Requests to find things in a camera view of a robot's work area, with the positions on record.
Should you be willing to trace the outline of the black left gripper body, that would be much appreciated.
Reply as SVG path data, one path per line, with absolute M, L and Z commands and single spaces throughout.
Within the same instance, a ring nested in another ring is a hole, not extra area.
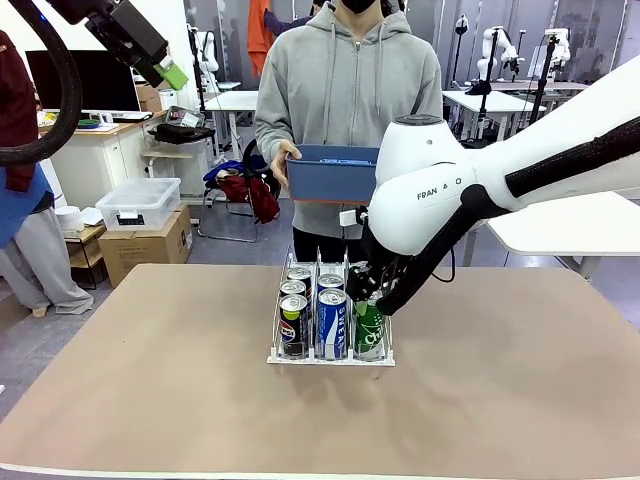
M 131 1 L 103 1 L 87 16 L 85 27 L 113 55 L 130 66 L 159 65 L 168 41 Z

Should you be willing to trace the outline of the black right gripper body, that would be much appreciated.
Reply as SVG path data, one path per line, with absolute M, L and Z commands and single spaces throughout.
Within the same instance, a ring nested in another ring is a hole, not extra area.
M 382 246 L 369 227 L 362 229 L 360 246 L 373 281 L 391 282 L 395 278 L 400 255 Z

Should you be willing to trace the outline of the person's right hand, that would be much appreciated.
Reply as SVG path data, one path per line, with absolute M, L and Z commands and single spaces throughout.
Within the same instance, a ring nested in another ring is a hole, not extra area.
M 270 168 L 274 177 L 284 188 L 289 188 L 287 161 L 300 160 L 301 158 L 301 152 L 290 141 L 283 139 L 276 143 L 275 154 L 273 155 Z

